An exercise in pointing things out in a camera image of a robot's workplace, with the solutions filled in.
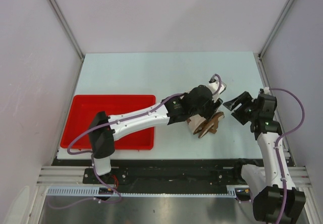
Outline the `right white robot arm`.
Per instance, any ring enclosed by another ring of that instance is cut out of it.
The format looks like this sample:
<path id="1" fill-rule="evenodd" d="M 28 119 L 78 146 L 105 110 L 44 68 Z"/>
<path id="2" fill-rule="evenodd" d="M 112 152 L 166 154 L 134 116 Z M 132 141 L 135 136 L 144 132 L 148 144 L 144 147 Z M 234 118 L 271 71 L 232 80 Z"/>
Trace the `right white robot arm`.
<path id="1" fill-rule="evenodd" d="M 255 220 L 296 223 L 306 197 L 296 189 L 288 170 L 281 125 L 274 120 L 276 97 L 262 89 L 257 98 L 243 92 L 223 105 L 242 125 L 251 123 L 250 131 L 254 133 L 262 154 L 263 172 L 253 164 L 244 164 L 233 171 L 234 181 L 238 184 L 247 183 L 251 190 Z"/>

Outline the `brown bra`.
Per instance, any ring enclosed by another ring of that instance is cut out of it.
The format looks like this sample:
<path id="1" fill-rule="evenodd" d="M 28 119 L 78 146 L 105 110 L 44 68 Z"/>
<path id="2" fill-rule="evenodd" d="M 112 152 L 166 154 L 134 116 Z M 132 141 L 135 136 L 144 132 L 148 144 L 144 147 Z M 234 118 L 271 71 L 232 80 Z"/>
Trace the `brown bra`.
<path id="1" fill-rule="evenodd" d="M 215 134 L 218 130 L 219 122 L 217 119 L 213 119 L 206 123 L 198 134 L 198 138 L 202 138 L 207 133 Z"/>

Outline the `beige mesh laundry bag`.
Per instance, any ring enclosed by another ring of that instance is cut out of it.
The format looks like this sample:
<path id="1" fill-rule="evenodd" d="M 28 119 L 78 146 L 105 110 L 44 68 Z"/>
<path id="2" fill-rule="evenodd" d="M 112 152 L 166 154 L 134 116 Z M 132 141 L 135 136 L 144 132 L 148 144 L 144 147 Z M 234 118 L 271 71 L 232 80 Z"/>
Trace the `beige mesh laundry bag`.
<path id="1" fill-rule="evenodd" d="M 187 118 L 186 122 L 187 122 L 188 127 L 189 127 L 190 131 L 192 132 L 192 134 L 198 135 L 199 132 L 201 131 L 201 128 L 206 123 L 208 123 L 209 121 L 211 121 L 213 119 L 217 119 L 218 122 L 220 122 L 223 118 L 224 118 L 224 113 L 218 109 L 216 114 L 210 120 L 207 120 L 207 119 L 201 117 L 200 115 L 196 115 L 196 116 Z"/>

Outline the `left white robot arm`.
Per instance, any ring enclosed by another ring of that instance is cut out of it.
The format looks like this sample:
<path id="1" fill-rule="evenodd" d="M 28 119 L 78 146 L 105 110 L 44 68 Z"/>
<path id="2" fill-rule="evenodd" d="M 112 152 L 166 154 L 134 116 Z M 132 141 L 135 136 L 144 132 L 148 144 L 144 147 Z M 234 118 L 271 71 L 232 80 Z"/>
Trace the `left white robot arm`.
<path id="1" fill-rule="evenodd" d="M 220 94 L 225 89 L 224 83 L 213 82 L 123 115 L 107 116 L 103 111 L 97 113 L 88 134 L 95 168 L 94 178 L 102 184 L 111 179 L 111 155 L 115 152 L 115 141 L 129 134 L 181 122 L 186 122 L 191 133 L 199 137 L 207 132 L 215 133 L 216 124 L 223 117 L 218 109 L 222 104 Z"/>

